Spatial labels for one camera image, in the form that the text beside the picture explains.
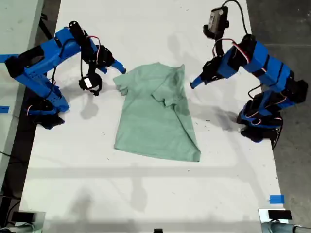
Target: table surface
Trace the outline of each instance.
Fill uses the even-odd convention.
[[[35,43],[43,0],[2,0],[0,7],[0,54],[20,54]],[[0,114],[0,151],[11,154],[25,87],[12,79],[0,63],[0,105],[9,106]],[[0,154],[0,186],[9,158]]]
[[[246,1],[240,1],[250,31]],[[38,127],[20,209],[45,212],[44,232],[260,232],[259,208],[279,195],[270,141],[253,143],[234,122],[258,80],[243,69],[191,90],[212,58],[202,33],[216,0],[62,0],[56,30],[76,20],[128,70],[185,64],[185,91],[199,163],[148,158],[113,149],[125,97],[110,68],[98,97],[78,86],[80,55],[61,64],[57,85],[70,104],[64,125]],[[229,3],[226,38],[239,42],[241,14]],[[224,49],[230,47],[224,42]]]

